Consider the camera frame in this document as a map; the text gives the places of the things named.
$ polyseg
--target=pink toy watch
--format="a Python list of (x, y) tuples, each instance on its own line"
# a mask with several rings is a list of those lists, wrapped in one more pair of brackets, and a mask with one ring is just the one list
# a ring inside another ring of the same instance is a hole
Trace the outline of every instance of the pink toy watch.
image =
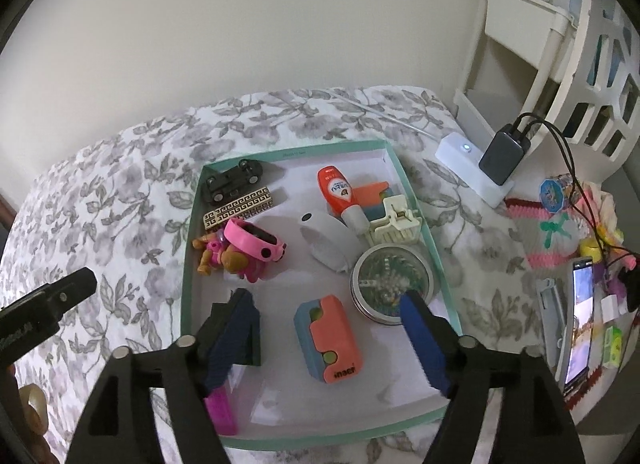
[(278, 261), (287, 247), (271, 233), (239, 218), (226, 223), (225, 238), (243, 253), (262, 261)]

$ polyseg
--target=black charger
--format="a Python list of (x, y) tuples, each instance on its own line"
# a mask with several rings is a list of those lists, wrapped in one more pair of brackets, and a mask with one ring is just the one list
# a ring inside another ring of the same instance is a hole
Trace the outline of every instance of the black charger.
[(478, 165), (496, 185), (502, 186), (530, 146), (529, 139), (515, 125), (506, 124), (495, 134)]

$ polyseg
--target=metal tin lid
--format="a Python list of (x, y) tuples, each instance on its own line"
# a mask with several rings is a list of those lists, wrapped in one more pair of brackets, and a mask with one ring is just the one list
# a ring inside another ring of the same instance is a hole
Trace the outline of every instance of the metal tin lid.
[(414, 289), (426, 303), (433, 296), (430, 264), (418, 251), (399, 243), (382, 243), (366, 251), (351, 274), (351, 296), (364, 316), (384, 325), (399, 325), (400, 298)]

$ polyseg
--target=phone screen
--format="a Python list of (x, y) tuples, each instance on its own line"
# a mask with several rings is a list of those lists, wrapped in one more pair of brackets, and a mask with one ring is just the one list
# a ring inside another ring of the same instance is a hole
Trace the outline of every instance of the phone screen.
[(574, 328), (565, 386), (585, 372), (589, 364), (593, 329), (593, 262), (574, 263)]

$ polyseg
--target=orange eraser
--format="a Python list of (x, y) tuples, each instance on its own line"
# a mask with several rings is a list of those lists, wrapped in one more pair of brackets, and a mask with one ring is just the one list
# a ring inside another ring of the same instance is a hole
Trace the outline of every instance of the orange eraser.
[(356, 202), (363, 208), (377, 206), (382, 203), (382, 193), (389, 189), (389, 182), (373, 182), (366, 186), (353, 188)]
[(309, 330), (316, 350), (324, 356), (334, 352), (335, 361), (325, 360), (327, 366), (323, 377), (325, 383), (353, 377), (362, 368), (362, 355), (349, 325), (347, 314), (340, 300), (333, 294), (320, 300), (322, 316), (311, 323)]

